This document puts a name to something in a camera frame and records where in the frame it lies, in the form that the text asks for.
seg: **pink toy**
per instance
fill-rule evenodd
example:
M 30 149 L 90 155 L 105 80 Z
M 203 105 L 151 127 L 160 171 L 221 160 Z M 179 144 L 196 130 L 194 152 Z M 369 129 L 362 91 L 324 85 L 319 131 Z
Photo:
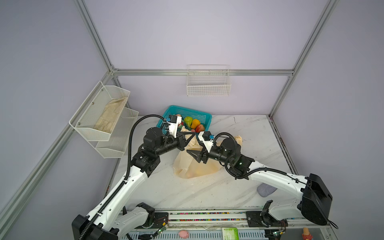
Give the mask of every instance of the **pink toy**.
M 189 232 L 187 230 L 181 230 L 181 231 L 179 231 L 179 236 L 181 238 L 188 238 L 189 237 Z

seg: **gray cloth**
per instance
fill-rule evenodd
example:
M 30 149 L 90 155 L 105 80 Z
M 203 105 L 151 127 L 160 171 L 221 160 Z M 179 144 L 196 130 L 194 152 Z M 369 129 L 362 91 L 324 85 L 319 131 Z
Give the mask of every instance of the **gray cloth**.
M 257 192 L 260 194 L 260 196 L 267 197 L 271 195 L 274 191 L 276 191 L 276 189 L 277 188 L 275 187 L 262 183 L 257 187 Z

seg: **white marble table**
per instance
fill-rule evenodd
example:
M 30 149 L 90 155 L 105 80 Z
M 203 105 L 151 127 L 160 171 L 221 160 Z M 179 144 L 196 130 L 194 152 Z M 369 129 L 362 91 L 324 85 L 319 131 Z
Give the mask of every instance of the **white marble table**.
M 146 130 L 157 122 L 157 118 L 148 118 L 138 124 L 133 135 L 132 156 L 142 144 Z M 267 116 L 215 115 L 209 131 L 215 135 L 220 132 L 240 135 L 243 138 L 242 154 L 269 167 L 290 172 Z M 264 206 L 268 200 L 291 198 L 281 190 L 263 198 L 256 191 L 260 182 L 235 180 L 224 168 L 214 174 L 193 179 L 179 178 L 173 172 L 173 162 L 178 153 L 179 150 L 175 149 L 160 156 L 160 164 L 135 191 L 127 209 L 133 209 L 141 202 L 156 210 L 255 209 Z M 121 159 L 112 187 L 125 173 L 126 159 L 126 155 Z

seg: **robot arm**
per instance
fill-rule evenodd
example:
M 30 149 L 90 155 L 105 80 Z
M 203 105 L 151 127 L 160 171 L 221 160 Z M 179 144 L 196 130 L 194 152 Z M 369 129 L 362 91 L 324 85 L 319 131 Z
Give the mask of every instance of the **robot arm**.
M 216 139 L 221 135 L 227 135 L 228 138 L 225 138 L 218 147 Z M 272 221 L 273 219 L 305 217 L 318 225 L 328 223 L 332 195 L 319 176 L 310 174 L 309 177 L 305 177 L 271 169 L 241 154 L 241 146 L 237 144 L 232 135 L 226 132 L 216 136 L 209 131 L 200 132 L 198 139 L 203 149 L 201 151 L 187 150 L 197 162 L 207 163 L 208 158 L 215 159 L 224 163 L 227 172 L 236 179 L 257 180 L 294 197 L 282 202 L 268 201 L 264 206 L 266 208 L 265 219 Z
M 117 184 L 97 207 L 91 210 L 87 216 L 78 215 L 75 218 L 72 222 L 75 239 L 117 240 L 138 226 L 150 227 L 153 224 L 154 208 L 145 203 L 137 205 L 133 211 L 122 217 L 118 218 L 118 215 L 133 192 L 158 166 L 160 155 L 175 148 L 183 151 L 193 138 L 194 133 L 192 132 L 177 132 L 180 117 L 170 115 L 167 120 L 169 134 L 164 135 L 162 130 L 157 127 L 147 130 L 143 138 L 144 143 L 131 160 L 132 166 L 128 171 L 128 178 L 126 178 L 126 172 L 121 178 L 120 184 Z M 241 146 L 235 142 L 232 136 L 225 138 L 219 147 L 215 143 L 217 137 L 211 135 L 209 131 L 200 132 L 198 139 L 203 149 L 201 151 L 187 150 L 187 152 L 197 162 L 207 163 L 208 158 L 223 162 L 227 172 L 237 179 L 245 178 L 264 182 L 294 197 L 283 202 L 268 201 L 266 203 L 262 212 L 266 227 L 271 226 L 274 220 L 303 216 L 316 224 L 327 224 L 332 196 L 320 177 L 314 174 L 305 177 L 268 168 L 254 159 L 242 155 Z

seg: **beige plastic bag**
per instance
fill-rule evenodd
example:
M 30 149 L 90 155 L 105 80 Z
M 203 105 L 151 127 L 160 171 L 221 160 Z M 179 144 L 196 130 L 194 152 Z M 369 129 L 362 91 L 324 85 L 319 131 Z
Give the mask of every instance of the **beige plastic bag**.
M 189 132 L 185 127 L 181 129 L 182 132 Z M 243 140 L 240 136 L 235 137 L 237 143 L 240 146 L 243 143 Z M 196 136 L 192 138 L 189 144 L 185 147 L 184 151 L 179 152 L 177 155 L 175 162 L 173 163 L 174 173 L 184 179 L 189 179 L 193 177 L 200 177 L 204 175 L 208 175 L 211 173 L 215 173 L 220 170 L 222 167 L 219 161 L 208 159 L 207 164 L 203 162 L 198 163 L 191 155 L 187 153 L 186 150 L 198 150 L 201 151 L 203 149 L 202 146 L 197 142 Z
M 93 128 L 102 132 L 112 133 L 113 126 L 117 122 L 119 114 L 123 109 L 124 103 L 127 98 L 128 97 L 112 99 L 105 106 L 103 113 L 101 114 Z

